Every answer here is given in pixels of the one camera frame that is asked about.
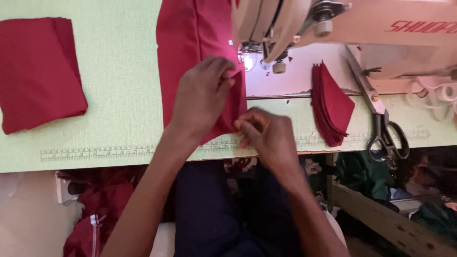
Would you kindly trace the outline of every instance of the red fabric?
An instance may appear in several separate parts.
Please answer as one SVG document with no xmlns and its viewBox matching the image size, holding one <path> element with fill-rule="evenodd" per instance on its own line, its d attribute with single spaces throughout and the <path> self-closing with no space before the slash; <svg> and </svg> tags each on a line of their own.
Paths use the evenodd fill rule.
<svg viewBox="0 0 457 257">
<path fill-rule="evenodd" d="M 0 21 L 0 108 L 5 134 L 85 113 L 71 20 Z"/>
<path fill-rule="evenodd" d="M 91 185 L 78 197 L 78 202 L 84 204 L 84 208 L 81 218 L 65 242 L 64 257 L 92 256 L 94 226 L 90 217 L 93 214 L 99 220 L 96 251 L 100 253 L 103 250 L 145 168 L 146 166 L 110 167 L 97 169 L 98 172 L 87 169 L 63 171 L 59 174 L 60 177 Z"/>
<path fill-rule="evenodd" d="M 236 79 L 225 108 L 213 130 L 202 144 L 222 134 L 236 132 L 233 122 L 247 110 L 244 64 L 238 62 L 237 50 L 229 45 L 231 6 L 220 0 L 163 0 L 157 20 L 157 57 L 164 127 L 173 116 L 179 79 L 207 56 L 223 56 L 237 64 L 230 73 Z"/>
<path fill-rule="evenodd" d="M 325 64 L 312 69 L 311 97 L 316 126 L 326 144 L 341 146 L 354 111 L 354 102 L 340 89 Z"/>
</svg>

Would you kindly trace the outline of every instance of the sewing machine brand logo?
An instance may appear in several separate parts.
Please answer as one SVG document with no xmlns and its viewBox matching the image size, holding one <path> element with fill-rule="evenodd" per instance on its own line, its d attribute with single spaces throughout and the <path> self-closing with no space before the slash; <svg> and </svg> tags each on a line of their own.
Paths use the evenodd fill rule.
<svg viewBox="0 0 457 257">
<path fill-rule="evenodd" d="M 386 32 L 457 33 L 457 22 L 446 21 L 396 21 Z"/>
</svg>

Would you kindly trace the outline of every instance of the scissors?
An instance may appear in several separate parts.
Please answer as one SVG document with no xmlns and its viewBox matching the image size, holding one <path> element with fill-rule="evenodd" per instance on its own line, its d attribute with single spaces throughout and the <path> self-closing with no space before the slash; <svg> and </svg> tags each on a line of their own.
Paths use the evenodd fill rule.
<svg viewBox="0 0 457 257">
<path fill-rule="evenodd" d="M 387 112 L 381 98 L 377 91 L 368 82 L 367 77 L 363 74 L 363 70 L 357 62 L 356 58 L 346 46 L 346 52 L 348 56 L 349 65 L 352 68 L 352 72 L 358 82 L 358 85 L 362 91 L 363 98 L 367 102 L 368 107 L 372 113 L 373 122 L 373 134 L 368 142 L 368 153 L 370 157 L 378 162 L 388 161 L 391 169 L 397 169 L 395 160 L 406 159 L 409 156 L 409 144 L 406 136 L 401 127 L 389 120 L 389 113 Z M 392 136 L 388 128 L 391 127 L 398 135 L 401 143 L 401 150 L 398 150 L 395 146 Z M 371 150 L 373 145 L 378 142 L 381 146 L 380 154 L 374 154 Z"/>
</svg>

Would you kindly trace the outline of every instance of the hand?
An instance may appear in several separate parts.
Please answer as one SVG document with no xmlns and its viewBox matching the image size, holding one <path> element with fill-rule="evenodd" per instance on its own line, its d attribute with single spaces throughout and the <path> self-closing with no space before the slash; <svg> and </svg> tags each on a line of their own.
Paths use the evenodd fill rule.
<svg viewBox="0 0 457 257">
<path fill-rule="evenodd" d="M 188 70 L 179 81 L 171 125 L 200 142 L 214 127 L 235 80 L 227 70 L 232 61 L 210 56 Z"/>
<path fill-rule="evenodd" d="M 249 109 L 235 121 L 234 126 L 243 134 L 240 146 L 251 144 L 259 153 L 263 165 L 270 169 L 283 186 L 291 176 L 304 176 L 298 162 L 293 137 L 292 121 L 257 107 Z"/>
</svg>

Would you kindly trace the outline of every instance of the sewing machine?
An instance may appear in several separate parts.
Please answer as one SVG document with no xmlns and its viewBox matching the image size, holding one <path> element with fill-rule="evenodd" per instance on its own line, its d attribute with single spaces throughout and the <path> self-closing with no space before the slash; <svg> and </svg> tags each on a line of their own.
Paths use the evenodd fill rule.
<svg viewBox="0 0 457 257">
<path fill-rule="evenodd" d="M 262 54 L 275 74 L 289 49 L 328 42 L 356 44 L 373 79 L 457 80 L 455 0 L 232 0 L 232 21 L 239 60 Z"/>
</svg>

